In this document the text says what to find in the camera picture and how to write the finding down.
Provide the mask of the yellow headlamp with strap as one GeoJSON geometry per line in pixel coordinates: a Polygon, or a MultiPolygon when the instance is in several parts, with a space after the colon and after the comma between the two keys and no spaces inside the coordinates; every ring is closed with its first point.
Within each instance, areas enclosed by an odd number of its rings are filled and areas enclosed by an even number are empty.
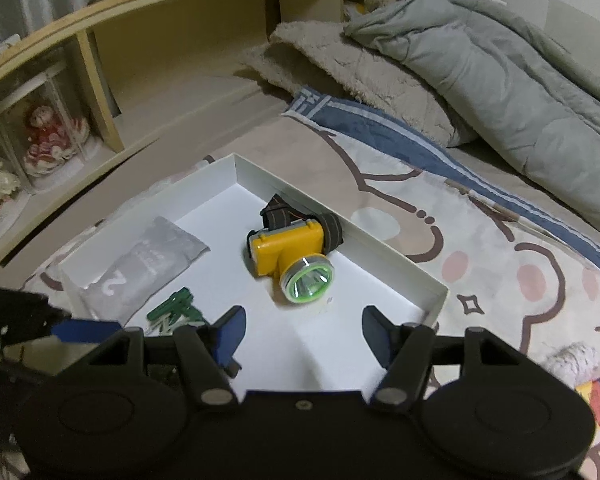
{"type": "Polygon", "coordinates": [[[328,255],[343,243],[339,217],[303,212],[278,194],[260,217],[262,228],[246,238],[254,274],[275,280],[291,304],[321,299],[335,279],[328,255]]]}

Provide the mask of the colourful card box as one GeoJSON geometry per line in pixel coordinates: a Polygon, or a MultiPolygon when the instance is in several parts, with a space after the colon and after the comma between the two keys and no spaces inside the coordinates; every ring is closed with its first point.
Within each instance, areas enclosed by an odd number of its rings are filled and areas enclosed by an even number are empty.
{"type": "Polygon", "coordinates": [[[578,395],[590,407],[597,426],[600,426],[600,378],[595,378],[577,385],[578,395]]]}

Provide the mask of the white shallow cardboard box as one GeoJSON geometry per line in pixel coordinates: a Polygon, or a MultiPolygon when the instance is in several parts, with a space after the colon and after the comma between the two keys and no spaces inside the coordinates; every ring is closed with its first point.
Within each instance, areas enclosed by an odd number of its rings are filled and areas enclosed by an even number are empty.
{"type": "Polygon", "coordinates": [[[362,312],[376,306],[393,323],[434,325],[448,289],[415,263],[351,222],[330,258],[332,287],[305,306],[288,304],[270,278],[258,278],[247,261],[247,234],[274,196],[319,212],[312,196],[238,155],[226,156],[158,192],[129,204],[61,261],[59,273],[74,313],[86,315],[80,292],[130,250],[155,218],[192,233],[207,251],[148,304],[189,289],[195,306],[214,321],[239,304],[247,330],[236,351],[240,372],[232,385],[249,390],[370,392],[382,369],[362,332],[362,312]]]}

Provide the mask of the doll in clear case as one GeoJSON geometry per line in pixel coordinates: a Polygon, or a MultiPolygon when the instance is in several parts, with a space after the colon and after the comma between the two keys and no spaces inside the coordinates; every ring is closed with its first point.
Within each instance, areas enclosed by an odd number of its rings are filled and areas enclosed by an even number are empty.
{"type": "Polygon", "coordinates": [[[102,146],[65,61],[46,67],[0,100],[0,131],[35,192],[66,183],[102,146]]]}

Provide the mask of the wooden bedside shelf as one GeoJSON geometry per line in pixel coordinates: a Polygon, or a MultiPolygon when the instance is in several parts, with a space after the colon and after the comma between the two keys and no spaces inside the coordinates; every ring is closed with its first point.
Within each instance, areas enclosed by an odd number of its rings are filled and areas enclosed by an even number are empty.
{"type": "Polygon", "coordinates": [[[94,120],[100,148],[77,174],[33,196],[0,239],[0,271],[76,196],[165,134],[204,140],[214,113],[230,128],[283,104],[240,58],[279,24],[338,22],[351,0],[102,0],[67,15],[0,55],[0,114],[15,107],[15,81],[59,54],[62,73],[94,120]]]}

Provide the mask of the grey pouch number two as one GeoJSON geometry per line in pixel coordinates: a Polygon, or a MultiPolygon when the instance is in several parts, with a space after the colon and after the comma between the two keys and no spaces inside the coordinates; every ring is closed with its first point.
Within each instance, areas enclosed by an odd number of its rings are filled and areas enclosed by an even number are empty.
{"type": "Polygon", "coordinates": [[[132,248],[80,291],[88,312],[125,325],[158,290],[186,271],[210,247],[170,220],[157,217],[132,248]]]}

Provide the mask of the beige fluffy pillow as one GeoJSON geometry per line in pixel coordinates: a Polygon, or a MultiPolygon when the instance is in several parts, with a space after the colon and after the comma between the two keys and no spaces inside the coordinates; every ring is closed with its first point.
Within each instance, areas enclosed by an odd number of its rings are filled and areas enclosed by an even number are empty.
{"type": "Polygon", "coordinates": [[[477,139],[426,81],[351,40],[339,23],[280,23],[267,42],[242,52],[240,62],[293,96],[311,87],[378,108],[442,148],[477,139]]]}

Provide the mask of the green clips with bands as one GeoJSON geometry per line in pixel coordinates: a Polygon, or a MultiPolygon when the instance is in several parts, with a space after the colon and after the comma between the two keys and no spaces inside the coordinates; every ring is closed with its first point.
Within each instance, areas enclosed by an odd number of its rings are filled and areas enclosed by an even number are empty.
{"type": "Polygon", "coordinates": [[[194,295],[183,287],[169,296],[146,315],[149,333],[169,335],[181,326],[204,326],[208,322],[194,305],[194,295]]]}

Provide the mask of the cartoon bear patterned cloth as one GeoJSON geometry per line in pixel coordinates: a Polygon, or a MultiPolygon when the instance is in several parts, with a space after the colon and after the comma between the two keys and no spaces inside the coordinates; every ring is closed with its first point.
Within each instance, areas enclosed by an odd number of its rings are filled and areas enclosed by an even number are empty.
{"type": "MultiPolygon", "coordinates": [[[[140,170],[180,158],[186,169],[171,169],[105,221],[234,154],[442,283],[449,295],[430,325],[439,334],[480,326],[571,389],[600,378],[600,235],[551,200],[534,204],[504,191],[416,132],[350,101],[303,92],[288,112],[201,155],[180,141],[166,151],[151,144],[133,159],[140,170]]],[[[78,318],[96,318],[87,308],[86,315],[74,313],[59,267],[99,226],[56,252],[24,287],[78,318]]],[[[600,426],[582,472],[600,478],[600,426]]]]}

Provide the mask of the grey quilted duvet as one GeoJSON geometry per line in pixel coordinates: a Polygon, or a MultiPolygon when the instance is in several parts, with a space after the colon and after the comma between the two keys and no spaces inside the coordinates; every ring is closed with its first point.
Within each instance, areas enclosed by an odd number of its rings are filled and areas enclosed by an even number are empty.
{"type": "Polygon", "coordinates": [[[486,0],[396,0],[349,38],[434,88],[509,166],[600,231],[600,78],[486,0]]]}

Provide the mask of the white headboard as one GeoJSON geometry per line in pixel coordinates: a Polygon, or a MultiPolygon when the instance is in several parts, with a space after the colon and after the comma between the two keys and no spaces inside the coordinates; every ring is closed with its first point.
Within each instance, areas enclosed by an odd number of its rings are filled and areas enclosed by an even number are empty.
{"type": "Polygon", "coordinates": [[[568,3],[548,0],[544,32],[600,77],[600,21],[568,3]]]}

